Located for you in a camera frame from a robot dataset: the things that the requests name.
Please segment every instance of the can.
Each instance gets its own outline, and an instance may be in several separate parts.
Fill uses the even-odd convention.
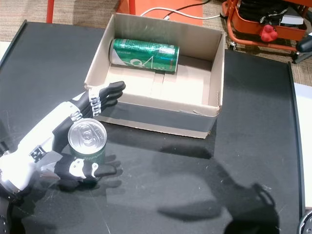
[[[92,118],[82,118],[70,127],[68,142],[77,158],[103,163],[107,133],[104,126]]]
[[[112,64],[176,72],[179,47],[129,39],[114,39],[110,46]]]

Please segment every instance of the black tabletop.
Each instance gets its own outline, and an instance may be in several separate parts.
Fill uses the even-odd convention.
[[[83,90],[102,34],[26,23],[0,69],[0,140],[15,149],[48,112]],[[118,174],[73,192],[37,180],[13,208],[15,230],[295,233],[303,207],[287,64],[226,51],[223,104],[206,139],[105,123],[105,160]]]

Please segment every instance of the red chair leg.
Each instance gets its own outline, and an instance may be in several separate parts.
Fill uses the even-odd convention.
[[[129,13],[130,15],[136,14],[136,0],[129,0]]]
[[[54,0],[48,0],[47,7],[47,23],[52,23],[53,20],[53,9],[54,9]]]

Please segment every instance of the robotic hand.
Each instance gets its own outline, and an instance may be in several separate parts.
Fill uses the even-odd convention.
[[[84,159],[59,154],[67,145],[71,125],[81,119],[97,116],[106,107],[117,104],[125,88],[123,81],[102,89],[88,90],[72,100],[58,105],[44,117],[19,143],[15,152],[0,144],[0,234],[9,233],[7,211],[10,202],[18,200],[35,171],[52,172],[59,178],[83,180],[116,173],[110,165],[98,165]],[[50,152],[55,161],[42,165]]]

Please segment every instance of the silver can top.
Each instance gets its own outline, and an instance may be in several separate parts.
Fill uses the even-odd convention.
[[[69,129],[68,142],[78,153],[90,155],[101,150],[107,140],[104,126],[92,118],[82,118]]]

